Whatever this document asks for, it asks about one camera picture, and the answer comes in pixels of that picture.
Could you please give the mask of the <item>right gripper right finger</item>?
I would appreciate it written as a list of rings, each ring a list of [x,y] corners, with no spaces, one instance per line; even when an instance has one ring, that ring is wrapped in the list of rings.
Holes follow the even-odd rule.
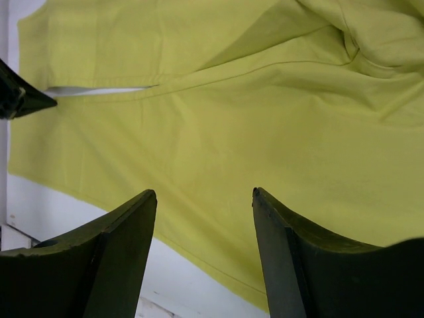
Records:
[[[271,317],[422,317],[423,239],[387,247],[338,235],[252,192]]]

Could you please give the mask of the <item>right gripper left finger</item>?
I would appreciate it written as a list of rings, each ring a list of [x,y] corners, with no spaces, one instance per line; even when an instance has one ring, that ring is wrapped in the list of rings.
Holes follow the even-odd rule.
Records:
[[[72,231],[1,252],[1,316],[135,317],[156,207],[148,189]]]

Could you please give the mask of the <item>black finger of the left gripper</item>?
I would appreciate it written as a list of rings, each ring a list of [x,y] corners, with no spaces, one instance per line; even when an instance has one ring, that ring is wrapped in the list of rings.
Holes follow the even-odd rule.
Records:
[[[37,90],[1,60],[1,119],[12,120],[57,106],[57,101]]]

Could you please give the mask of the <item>yellow-green trousers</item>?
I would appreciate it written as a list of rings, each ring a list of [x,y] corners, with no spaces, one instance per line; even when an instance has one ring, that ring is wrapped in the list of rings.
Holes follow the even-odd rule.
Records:
[[[103,210],[153,189],[155,236],[262,310],[256,186],[423,235],[422,1],[47,1],[17,27],[35,88],[110,93],[13,120],[10,173]]]

